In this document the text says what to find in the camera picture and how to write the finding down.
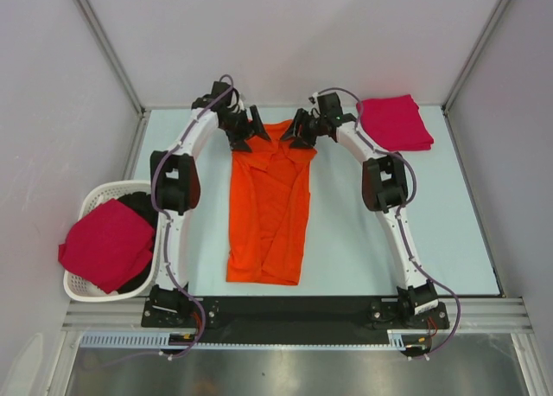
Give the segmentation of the orange t shirt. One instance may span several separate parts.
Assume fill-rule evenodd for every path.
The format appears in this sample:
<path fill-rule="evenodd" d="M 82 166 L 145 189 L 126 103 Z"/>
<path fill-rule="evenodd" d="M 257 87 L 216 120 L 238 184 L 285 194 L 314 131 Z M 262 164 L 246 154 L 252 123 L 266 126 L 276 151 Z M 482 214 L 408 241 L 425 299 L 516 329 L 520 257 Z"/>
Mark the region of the orange t shirt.
<path fill-rule="evenodd" d="M 310 164 L 317 151 L 293 149 L 281 137 L 290 120 L 265 126 L 250 152 L 232 153 L 229 202 L 231 283 L 300 282 L 310 211 Z"/>

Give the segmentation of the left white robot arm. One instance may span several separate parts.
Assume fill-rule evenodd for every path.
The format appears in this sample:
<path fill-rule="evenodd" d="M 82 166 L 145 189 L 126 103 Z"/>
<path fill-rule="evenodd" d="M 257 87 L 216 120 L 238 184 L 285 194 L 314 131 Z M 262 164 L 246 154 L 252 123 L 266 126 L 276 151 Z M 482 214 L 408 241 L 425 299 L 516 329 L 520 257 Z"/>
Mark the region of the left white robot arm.
<path fill-rule="evenodd" d="M 196 308 L 185 290 L 188 278 L 186 266 L 180 262 L 181 243 L 200 201 L 196 160 L 216 130 L 226 134 L 233 152 L 251 153 L 248 141 L 253 137 L 270 140 L 258 109 L 244 107 L 229 74 L 214 81 L 211 92 L 193 102 L 190 119 L 176 141 L 150 155 L 151 201 L 162 234 L 157 246 L 161 262 L 149 301 L 175 327 L 185 324 Z"/>

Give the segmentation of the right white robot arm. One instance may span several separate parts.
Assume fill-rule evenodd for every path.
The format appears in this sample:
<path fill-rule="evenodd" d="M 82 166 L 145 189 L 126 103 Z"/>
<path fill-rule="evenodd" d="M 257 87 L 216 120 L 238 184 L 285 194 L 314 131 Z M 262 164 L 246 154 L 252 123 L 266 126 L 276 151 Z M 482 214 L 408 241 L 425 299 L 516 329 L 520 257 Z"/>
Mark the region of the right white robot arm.
<path fill-rule="evenodd" d="M 331 87 L 314 93 L 309 98 L 313 108 L 298 109 L 281 139 L 292 149 L 306 150 L 315 146 L 318 137 L 327 136 L 360 163 L 362 200 L 377 216 L 391 249 L 399 319 L 409 328 L 418 328 L 429 319 L 439 299 L 434 282 L 423 272 L 410 232 L 407 206 L 414 200 L 416 179 L 409 187 L 407 176 L 413 176 L 414 170 L 401 154 L 369 137 L 361 124 L 361 110 L 357 114 L 343 110 L 340 91 Z"/>

